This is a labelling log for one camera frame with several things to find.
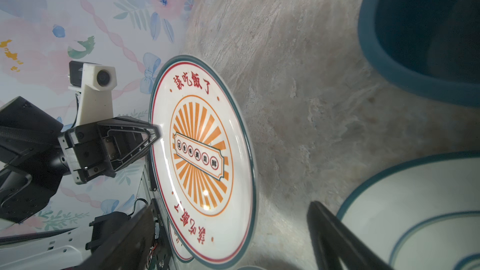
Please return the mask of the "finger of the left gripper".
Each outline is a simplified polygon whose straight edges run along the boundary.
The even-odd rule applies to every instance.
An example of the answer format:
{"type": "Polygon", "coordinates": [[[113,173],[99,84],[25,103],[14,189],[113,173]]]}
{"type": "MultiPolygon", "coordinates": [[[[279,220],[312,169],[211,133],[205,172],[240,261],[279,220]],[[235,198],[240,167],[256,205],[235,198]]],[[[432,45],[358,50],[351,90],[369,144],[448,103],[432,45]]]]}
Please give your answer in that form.
{"type": "Polygon", "coordinates": [[[106,171],[116,173],[144,157],[160,139],[157,126],[129,116],[96,123],[106,171]]]}

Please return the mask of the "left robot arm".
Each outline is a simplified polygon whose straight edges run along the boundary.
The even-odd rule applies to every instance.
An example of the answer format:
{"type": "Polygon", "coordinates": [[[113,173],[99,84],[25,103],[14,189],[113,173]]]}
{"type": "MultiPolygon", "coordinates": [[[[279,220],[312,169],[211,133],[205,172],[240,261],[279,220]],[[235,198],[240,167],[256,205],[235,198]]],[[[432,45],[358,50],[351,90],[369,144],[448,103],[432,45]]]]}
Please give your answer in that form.
{"type": "Polygon", "coordinates": [[[132,117],[70,129],[18,96],[1,107],[1,219],[21,223],[47,206],[64,176],[83,185],[145,156],[160,138],[132,117]]]}

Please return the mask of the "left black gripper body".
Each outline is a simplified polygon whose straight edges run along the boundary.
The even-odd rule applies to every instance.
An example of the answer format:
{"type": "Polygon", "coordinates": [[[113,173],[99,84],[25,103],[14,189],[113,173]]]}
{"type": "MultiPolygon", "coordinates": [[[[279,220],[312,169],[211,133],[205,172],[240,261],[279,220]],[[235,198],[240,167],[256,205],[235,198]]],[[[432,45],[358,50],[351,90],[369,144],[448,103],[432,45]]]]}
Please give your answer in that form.
{"type": "Polygon", "coordinates": [[[98,176],[115,177],[96,123],[84,124],[63,131],[58,136],[63,157],[77,185],[98,176]]]}

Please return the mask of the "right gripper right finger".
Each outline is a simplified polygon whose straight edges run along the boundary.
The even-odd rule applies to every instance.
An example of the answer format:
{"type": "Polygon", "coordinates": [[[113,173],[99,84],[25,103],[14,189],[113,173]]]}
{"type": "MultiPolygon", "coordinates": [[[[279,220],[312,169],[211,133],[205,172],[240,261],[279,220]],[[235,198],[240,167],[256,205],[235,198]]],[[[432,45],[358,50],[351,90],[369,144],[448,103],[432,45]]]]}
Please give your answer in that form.
{"type": "Polygon", "coordinates": [[[390,270],[391,267],[358,239],[326,206],[312,201],[307,226],[320,270],[390,270]]]}

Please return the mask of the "orange sunburst plate top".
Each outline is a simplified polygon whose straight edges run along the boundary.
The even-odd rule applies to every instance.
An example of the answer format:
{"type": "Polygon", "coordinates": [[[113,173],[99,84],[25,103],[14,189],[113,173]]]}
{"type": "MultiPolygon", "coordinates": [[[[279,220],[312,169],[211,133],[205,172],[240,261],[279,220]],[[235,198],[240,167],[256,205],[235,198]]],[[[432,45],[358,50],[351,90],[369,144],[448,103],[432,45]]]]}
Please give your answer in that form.
{"type": "Polygon", "coordinates": [[[206,62],[179,55],[161,68],[149,121],[160,139],[151,162],[167,217],[194,259],[237,264],[255,234],[255,154],[240,107],[206,62]]]}

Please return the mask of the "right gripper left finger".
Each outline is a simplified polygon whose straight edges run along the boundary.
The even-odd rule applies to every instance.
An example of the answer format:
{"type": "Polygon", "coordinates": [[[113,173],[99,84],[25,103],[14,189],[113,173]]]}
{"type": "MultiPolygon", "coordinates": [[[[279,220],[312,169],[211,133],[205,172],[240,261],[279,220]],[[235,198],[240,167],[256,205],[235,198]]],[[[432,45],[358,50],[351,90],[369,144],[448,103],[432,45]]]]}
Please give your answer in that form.
{"type": "Polygon", "coordinates": [[[142,208],[77,270],[145,270],[155,237],[154,207],[142,208]]]}

